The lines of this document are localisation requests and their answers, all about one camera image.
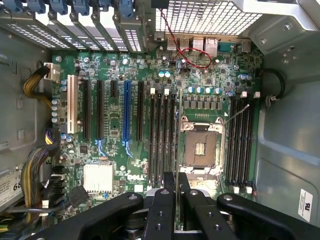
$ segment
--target cable bundle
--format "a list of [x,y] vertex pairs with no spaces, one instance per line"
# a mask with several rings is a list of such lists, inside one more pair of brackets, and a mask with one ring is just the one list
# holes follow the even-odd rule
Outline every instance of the cable bundle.
[[50,72],[47,66],[38,68],[24,83],[23,92],[28,98],[39,99],[51,108],[51,101],[42,93],[35,92],[40,80]]
[[[39,169],[49,155],[49,151],[42,147],[33,149],[21,171],[21,189],[24,196],[26,208],[41,207],[41,195],[39,184]],[[32,223],[39,214],[27,213],[26,223]]]

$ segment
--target chipset heatsink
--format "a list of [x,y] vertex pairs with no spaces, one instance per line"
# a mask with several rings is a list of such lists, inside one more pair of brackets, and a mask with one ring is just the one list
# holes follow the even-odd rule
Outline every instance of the chipset heatsink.
[[113,164],[86,164],[83,167],[83,186],[87,192],[112,192],[113,185]]

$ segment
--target white label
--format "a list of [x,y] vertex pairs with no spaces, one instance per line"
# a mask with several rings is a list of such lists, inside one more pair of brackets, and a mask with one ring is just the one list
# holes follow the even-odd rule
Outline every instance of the white label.
[[309,192],[301,189],[298,214],[308,223],[310,222],[312,198],[313,196]]
[[21,170],[11,171],[0,178],[0,207],[21,194]]

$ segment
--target green circuit board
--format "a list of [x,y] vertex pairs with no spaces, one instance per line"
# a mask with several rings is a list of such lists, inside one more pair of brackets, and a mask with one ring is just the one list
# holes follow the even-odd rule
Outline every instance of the green circuit board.
[[[252,53],[237,54],[230,51],[219,52],[219,63],[208,69],[196,69],[186,67],[181,58],[175,58],[176,53],[171,51],[157,50],[150,54],[127,54],[127,53],[95,53],[95,52],[72,52],[56,51],[52,56],[52,63],[60,66],[60,82],[53,83],[53,99],[59,100],[58,121],[54,126],[61,134],[65,133],[65,124],[68,114],[67,93],[62,84],[68,79],[68,75],[76,75],[78,79],[77,90],[77,119],[78,129],[74,134],[67,134],[71,141],[62,139],[60,149],[62,157],[58,162],[52,162],[54,166],[60,165],[67,169],[66,190],[67,192],[77,185],[84,184],[85,179],[92,178],[93,183],[108,181],[108,191],[89,190],[90,200],[71,212],[66,212],[65,218],[85,211],[91,206],[103,203],[123,192],[138,192],[145,195],[147,190],[154,187],[163,187],[161,171],[174,171],[184,166],[186,132],[180,131],[181,117],[186,116],[189,122],[216,123],[217,118],[227,121],[230,115],[230,96],[236,96],[239,88],[253,96],[260,90],[261,84],[255,78],[256,69],[262,66],[262,54],[255,50]],[[208,63],[203,56],[191,54],[188,56],[199,65]],[[240,74],[252,76],[251,81],[239,80]],[[88,81],[89,96],[84,96],[84,81]],[[123,141],[125,89],[130,81],[130,112],[128,149]],[[98,124],[97,101],[99,98],[99,82],[102,83],[103,115],[102,126]],[[139,83],[143,82],[142,113],[139,110]],[[116,84],[115,96],[112,96]],[[152,108],[152,90],[161,93],[159,100],[161,110],[157,113],[159,105],[155,99]],[[165,109],[165,89],[169,89],[168,108]],[[88,136],[84,137],[84,114],[85,104],[89,104],[89,129]],[[257,136],[259,106],[255,107],[253,137]],[[172,119],[173,126],[167,130]],[[137,140],[138,121],[142,122],[141,138]],[[102,128],[102,136],[98,138],[98,129]],[[155,144],[150,148],[150,131],[153,131],[152,140]],[[227,144],[222,148],[222,142],[228,140],[228,129],[225,134],[216,136],[215,165],[220,164],[222,152],[227,151]],[[153,153],[150,157],[150,149],[161,156],[162,162],[155,162],[157,156]],[[254,174],[255,142],[252,143],[251,161],[249,174],[251,179]],[[150,161],[153,161],[150,174]],[[85,173],[85,167],[89,165],[111,166],[104,173],[111,174],[107,178],[91,173]],[[224,174],[221,171],[220,179],[215,178],[214,190],[209,193],[216,197],[222,192],[227,192],[228,187],[224,184]]]

